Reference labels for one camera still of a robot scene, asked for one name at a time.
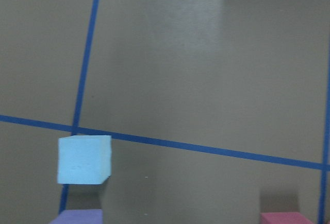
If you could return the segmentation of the light blue foam block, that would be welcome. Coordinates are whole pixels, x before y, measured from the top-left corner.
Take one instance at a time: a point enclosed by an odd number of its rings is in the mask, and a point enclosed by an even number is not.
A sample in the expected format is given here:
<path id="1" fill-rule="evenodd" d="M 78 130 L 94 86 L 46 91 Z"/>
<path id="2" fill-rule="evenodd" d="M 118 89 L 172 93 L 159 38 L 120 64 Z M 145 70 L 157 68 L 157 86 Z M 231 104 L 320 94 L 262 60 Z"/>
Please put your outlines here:
<path id="1" fill-rule="evenodd" d="M 74 135 L 58 139 L 59 184 L 99 185 L 111 176 L 111 136 Z"/>

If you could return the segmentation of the purple foam block right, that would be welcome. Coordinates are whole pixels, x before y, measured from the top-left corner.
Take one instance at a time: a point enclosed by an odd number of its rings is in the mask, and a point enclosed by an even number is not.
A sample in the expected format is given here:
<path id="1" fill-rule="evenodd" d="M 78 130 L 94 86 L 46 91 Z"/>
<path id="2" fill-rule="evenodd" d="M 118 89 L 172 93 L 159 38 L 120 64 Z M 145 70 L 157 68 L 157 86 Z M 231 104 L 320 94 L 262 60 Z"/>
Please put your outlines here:
<path id="1" fill-rule="evenodd" d="M 50 224 L 102 224 L 103 211 L 101 209 L 65 210 Z"/>

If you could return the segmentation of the pink foam block near green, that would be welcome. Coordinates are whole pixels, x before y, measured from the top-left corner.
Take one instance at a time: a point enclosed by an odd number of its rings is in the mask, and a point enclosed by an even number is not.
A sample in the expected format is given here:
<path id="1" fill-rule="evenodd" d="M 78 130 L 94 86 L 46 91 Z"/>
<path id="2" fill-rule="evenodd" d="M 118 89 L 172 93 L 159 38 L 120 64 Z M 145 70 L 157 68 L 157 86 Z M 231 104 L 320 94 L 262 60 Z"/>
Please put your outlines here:
<path id="1" fill-rule="evenodd" d="M 264 224 L 313 224 L 299 212 L 267 212 L 260 214 L 260 223 Z"/>

